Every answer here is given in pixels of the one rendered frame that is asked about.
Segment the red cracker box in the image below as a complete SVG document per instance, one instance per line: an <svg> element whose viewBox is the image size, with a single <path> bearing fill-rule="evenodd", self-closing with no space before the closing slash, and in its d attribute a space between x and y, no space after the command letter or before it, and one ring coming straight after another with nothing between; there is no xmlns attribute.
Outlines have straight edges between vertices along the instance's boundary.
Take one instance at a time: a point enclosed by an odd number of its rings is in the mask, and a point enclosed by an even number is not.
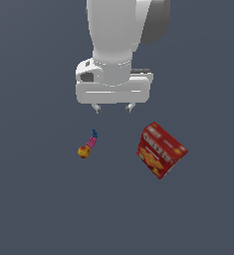
<svg viewBox="0 0 234 255"><path fill-rule="evenodd" d="M188 150L156 122L145 127L137 155L158 178L166 176Z"/></svg>

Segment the small colourful toy stick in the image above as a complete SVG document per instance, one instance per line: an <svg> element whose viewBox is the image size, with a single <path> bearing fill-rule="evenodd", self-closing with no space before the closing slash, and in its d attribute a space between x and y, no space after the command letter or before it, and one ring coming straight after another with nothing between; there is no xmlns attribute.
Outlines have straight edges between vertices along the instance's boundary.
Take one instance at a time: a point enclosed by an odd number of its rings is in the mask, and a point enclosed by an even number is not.
<svg viewBox="0 0 234 255"><path fill-rule="evenodd" d="M79 149L78 149L78 155L81 158L87 158L90 153L92 148L95 146L96 142L98 139L98 133L96 132L95 129L93 129L93 134L90 137L89 141L87 142L86 145L82 145Z"/></svg>

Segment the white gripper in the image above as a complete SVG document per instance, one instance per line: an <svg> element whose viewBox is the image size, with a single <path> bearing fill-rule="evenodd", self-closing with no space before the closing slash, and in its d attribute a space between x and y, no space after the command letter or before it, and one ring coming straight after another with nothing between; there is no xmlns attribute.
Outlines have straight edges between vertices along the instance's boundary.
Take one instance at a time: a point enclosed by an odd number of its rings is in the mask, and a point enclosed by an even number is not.
<svg viewBox="0 0 234 255"><path fill-rule="evenodd" d="M76 68L76 96L80 104L92 104L97 114L102 113L97 104L130 103L125 111L130 113L135 103L145 103L149 98L153 73L149 69L132 69L126 83L110 86L103 82L104 71L93 59L80 62Z"/></svg>

